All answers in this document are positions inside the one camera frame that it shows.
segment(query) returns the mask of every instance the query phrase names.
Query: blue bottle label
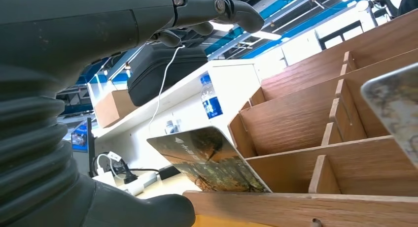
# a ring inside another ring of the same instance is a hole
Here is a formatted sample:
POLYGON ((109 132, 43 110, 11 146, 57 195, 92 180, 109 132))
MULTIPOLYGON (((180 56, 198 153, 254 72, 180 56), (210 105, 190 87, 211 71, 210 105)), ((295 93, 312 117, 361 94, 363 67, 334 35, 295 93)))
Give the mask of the blue bottle label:
POLYGON ((223 114, 218 97, 212 97, 211 99, 204 101, 203 107, 205 108, 209 119, 223 114))

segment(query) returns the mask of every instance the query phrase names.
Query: monitor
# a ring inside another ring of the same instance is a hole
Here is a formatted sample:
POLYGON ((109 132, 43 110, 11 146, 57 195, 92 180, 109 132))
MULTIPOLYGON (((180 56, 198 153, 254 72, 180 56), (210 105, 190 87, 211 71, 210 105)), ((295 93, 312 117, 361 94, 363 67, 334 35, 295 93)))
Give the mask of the monitor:
POLYGON ((71 133, 72 157, 75 159, 78 171, 89 177, 93 177, 91 163, 95 155, 94 137, 91 132, 92 119, 87 118, 81 122, 71 133))

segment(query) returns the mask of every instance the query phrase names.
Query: robotic hand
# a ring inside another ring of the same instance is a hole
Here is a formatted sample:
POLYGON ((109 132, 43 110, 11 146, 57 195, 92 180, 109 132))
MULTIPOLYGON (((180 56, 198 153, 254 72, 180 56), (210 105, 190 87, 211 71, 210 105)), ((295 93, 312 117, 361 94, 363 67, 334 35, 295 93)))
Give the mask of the robotic hand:
POLYGON ((177 46, 170 30, 264 24, 235 0, 0 0, 0 226, 189 227, 180 195, 139 200, 79 175, 55 94, 86 65, 146 43, 177 46))

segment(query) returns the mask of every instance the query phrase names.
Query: black case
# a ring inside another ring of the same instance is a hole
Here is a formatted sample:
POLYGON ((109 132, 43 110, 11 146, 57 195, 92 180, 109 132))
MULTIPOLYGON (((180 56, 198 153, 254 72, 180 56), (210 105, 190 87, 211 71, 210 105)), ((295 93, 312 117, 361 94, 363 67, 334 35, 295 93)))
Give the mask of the black case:
MULTIPOLYGON (((175 49, 157 49, 147 45, 134 61, 136 69, 128 79, 128 93, 136 106, 142 106, 158 96, 163 82, 164 70, 173 57, 175 49)), ((167 71, 163 91, 208 62, 205 51, 200 48, 182 48, 167 71)))

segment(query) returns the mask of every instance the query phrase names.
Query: bottle cap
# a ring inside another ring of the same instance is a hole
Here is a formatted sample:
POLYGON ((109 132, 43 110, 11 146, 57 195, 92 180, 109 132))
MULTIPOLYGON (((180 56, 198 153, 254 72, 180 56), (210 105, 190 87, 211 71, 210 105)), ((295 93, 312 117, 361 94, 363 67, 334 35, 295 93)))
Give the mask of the bottle cap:
POLYGON ((209 74, 205 74, 200 78, 200 82, 204 85, 206 83, 211 83, 209 74))

